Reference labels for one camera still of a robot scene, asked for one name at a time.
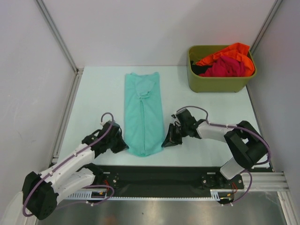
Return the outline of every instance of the magenta cloth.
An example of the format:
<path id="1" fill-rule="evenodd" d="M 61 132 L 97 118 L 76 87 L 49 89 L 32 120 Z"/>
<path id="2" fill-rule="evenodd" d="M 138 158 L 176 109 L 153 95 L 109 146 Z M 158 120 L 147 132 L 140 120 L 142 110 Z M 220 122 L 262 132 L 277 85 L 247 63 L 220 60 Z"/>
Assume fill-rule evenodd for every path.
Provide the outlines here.
<path id="1" fill-rule="evenodd" d="M 245 76 L 245 65 L 227 56 L 221 56 L 204 74 L 205 77 L 233 77 Z"/>

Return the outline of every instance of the white table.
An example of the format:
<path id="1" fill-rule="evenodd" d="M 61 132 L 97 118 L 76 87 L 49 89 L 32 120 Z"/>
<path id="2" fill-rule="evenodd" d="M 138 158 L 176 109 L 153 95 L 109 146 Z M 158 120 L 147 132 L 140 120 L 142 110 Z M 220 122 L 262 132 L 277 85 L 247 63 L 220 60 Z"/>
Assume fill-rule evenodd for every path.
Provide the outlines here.
<path id="1" fill-rule="evenodd" d="M 237 124 L 249 121 L 258 130 L 246 88 L 238 93 L 194 93 L 188 86 L 186 67 L 86 67 L 80 81 L 73 109 L 60 150 L 59 161 L 70 154 L 81 140 L 101 128 L 100 117 L 111 112 L 124 129 L 125 74 L 160 73 L 160 89 L 164 113 L 165 133 L 171 115 L 186 105 L 197 105 L 209 112 L 210 122 Z M 189 109 L 196 119 L 205 114 Z M 148 157 L 137 157 L 127 151 L 113 154 L 110 150 L 94 161 L 98 165 L 154 165 L 154 166 L 222 166 L 232 154 L 226 143 L 186 137 L 183 144 L 165 148 Z"/>

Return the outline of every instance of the black base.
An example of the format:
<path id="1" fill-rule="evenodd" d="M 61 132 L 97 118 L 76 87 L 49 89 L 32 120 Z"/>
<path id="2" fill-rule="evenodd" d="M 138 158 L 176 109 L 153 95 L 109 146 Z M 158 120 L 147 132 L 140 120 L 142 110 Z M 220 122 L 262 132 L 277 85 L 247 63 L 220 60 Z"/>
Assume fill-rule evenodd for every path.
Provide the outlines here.
<path id="1" fill-rule="evenodd" d="M 210 197 L 211 189 L 244 189 L 242 177 L 225 180 L 220 167 L 100 166 L 115 197 Z"/>

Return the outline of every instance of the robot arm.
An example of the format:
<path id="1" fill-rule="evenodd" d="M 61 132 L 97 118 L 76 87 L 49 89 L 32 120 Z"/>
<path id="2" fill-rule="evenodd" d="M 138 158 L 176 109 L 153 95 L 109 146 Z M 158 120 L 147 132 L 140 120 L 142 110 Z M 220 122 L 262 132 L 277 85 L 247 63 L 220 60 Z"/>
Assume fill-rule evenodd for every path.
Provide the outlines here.
<path id="1" fill-rule="evenodd" d="M 216 126 L 207 123 L 206 120 L 196 121 L 187 109 L 177 112 L 172 117 L 175 118 L 175 122 L 169 125 L 162 147 L 182 144 L 182 138 L 186 136 L 227 143 L 233 157 L 220 169 L 220 173 L 227 180 L 252 168 L 268 153 L 264 143 L 257 138 L 259 134 L 247 121 L 242 121 L 236 126 Z"/>
<path id="2" fill-rule="evenodd" d="M 101 141 L 90 146 L 105 133 L 107 134 Z M 107 149 L 111 149 L 113 153 L 118 153 L 127 148 L 128 146 L 122 139 L 120 126 L 111 121 L 105 123 L 102 130 L 96 130 L 91 135 L 86 136 L 82 143 L 61 163 L 39 174 L 29 173 L 22 188 L 23 204 L 25 204 L 33 188 L 41 182 L 27 200 L 26 208 L 38 219 L 45 219 L 70 194 L 85 186 L 102 182 L 103 171 L 90 162 L 106 152 Z"/>

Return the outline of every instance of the black cloth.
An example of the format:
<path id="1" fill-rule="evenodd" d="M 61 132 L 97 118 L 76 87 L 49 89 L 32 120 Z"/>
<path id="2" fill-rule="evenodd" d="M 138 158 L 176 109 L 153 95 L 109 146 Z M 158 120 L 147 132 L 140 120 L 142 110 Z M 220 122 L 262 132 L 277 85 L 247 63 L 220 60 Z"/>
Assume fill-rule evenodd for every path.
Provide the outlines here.
<path id="1" fill-rule="evenodd" d="M 208 68 L 211 68 L 212 66 L 197 66 L 193 64 L 194 61 L 191 61 L 191 68 L 194 74 L 200 75 L 204 74 Z"/>

